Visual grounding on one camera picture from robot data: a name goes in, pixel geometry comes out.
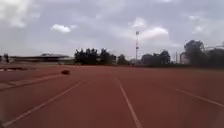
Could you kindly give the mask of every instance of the light pole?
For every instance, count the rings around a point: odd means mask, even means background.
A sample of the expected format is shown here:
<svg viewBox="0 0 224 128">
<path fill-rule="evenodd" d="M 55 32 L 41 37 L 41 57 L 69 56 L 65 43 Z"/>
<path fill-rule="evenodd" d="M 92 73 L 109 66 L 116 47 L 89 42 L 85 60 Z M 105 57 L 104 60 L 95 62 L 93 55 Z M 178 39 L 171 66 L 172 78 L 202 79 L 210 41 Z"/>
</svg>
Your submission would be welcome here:
<svg viewBox="0 0 224 128">
<path fill-rule="evenodd" d="M 138 60 L 138 35 L 139 35 L 139 31 L 136 31 L 136 61 Z"/>
</svg>

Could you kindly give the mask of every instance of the track lane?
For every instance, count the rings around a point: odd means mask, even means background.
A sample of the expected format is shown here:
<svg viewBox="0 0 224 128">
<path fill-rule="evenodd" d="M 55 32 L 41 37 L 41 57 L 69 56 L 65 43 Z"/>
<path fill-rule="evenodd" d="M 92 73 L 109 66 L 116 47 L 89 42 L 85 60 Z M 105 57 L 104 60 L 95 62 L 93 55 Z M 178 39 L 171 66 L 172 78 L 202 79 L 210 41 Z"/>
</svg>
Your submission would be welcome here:
<svg viewBox="0 0 224 128">
<path fill-rule="evenodd" d="M 224 109 L 165 88 L 153 79 L 120 79 L 142 127 L 221 128 Z"/>
<path fill-rule="evenodd" d="M 0 120 L 7 122 L 81 80 L 68 76 L 0 92 Z"/>
<path fill-rule="evenodd" d="M 135 128 L 113 77 L 91 77 L 51 104 L 7 128 Z"/>
</svg>

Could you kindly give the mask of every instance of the red running track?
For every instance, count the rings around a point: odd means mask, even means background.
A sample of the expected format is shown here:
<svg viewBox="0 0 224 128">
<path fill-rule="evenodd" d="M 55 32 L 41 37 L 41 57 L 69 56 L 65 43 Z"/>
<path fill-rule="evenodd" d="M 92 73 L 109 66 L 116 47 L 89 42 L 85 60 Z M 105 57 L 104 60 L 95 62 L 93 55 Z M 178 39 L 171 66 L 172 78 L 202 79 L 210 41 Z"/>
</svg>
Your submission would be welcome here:
<svg viewBox="0 0 224 128">
<path fill-rule="evenodd" d="M 72 75 L 1 91 L 3 125 L 6 128 L 224 127 L 224 91 L 220 90 L 224 89 L 224 72 L 67 68 Z"/>
</svg>

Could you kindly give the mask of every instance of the sky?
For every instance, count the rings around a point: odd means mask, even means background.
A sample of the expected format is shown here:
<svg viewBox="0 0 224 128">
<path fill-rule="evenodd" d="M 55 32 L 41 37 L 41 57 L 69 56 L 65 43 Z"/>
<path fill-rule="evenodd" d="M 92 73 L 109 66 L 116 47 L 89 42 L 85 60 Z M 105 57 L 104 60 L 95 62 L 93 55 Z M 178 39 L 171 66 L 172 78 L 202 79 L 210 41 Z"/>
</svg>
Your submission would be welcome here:
<svg viewBox="0 0 224 128">
<path fill-rule="evenodd" d="M 224 41 L 223 0 L 0 0 L 0 54 L 73 56 L 106 48 L 139 57 L 184 51 L 190 40 Z"/>
</svg>

